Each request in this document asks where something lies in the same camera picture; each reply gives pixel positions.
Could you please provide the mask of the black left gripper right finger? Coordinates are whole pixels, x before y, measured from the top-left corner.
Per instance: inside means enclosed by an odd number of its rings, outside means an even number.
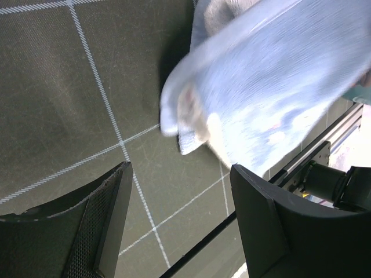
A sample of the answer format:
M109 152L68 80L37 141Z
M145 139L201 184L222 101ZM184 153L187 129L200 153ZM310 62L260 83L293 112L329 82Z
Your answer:
M369 277L370 213L294 195L238 164L232 195L250 277Z

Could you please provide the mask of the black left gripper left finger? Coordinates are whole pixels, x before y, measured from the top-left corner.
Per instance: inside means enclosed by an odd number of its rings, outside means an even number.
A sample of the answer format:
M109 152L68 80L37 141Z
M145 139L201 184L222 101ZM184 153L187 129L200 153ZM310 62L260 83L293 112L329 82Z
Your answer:
M132 191L122 162L20 214L1 216L2 277L114 277Z

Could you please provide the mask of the light blue bear towel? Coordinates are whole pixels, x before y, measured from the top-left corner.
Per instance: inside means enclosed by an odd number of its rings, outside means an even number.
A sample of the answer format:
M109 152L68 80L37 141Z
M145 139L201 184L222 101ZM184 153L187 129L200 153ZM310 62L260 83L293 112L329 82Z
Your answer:
M369 69L369 1L198 1L161 132L262 176Z

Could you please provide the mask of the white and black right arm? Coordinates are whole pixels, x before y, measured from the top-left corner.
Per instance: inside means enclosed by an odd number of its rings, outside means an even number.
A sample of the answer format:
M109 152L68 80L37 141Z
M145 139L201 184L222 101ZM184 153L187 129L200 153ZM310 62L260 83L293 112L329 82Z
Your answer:
M314 161L301 176L304 191L355 213L370 211L370 168L352 166L347 172Z

